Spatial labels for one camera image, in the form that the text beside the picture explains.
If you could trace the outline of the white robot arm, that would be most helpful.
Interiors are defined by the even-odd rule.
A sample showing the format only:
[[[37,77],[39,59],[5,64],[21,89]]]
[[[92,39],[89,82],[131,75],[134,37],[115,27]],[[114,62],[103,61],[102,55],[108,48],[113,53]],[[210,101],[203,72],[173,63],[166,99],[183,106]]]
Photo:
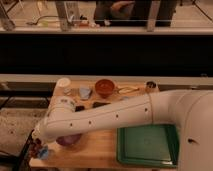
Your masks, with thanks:
[[[180,129],[178,171],[213,171],[213,90],[169,90],[139,95],[77,112],[59,96],[35,126],[46,144],[61,136],[150,124]]]

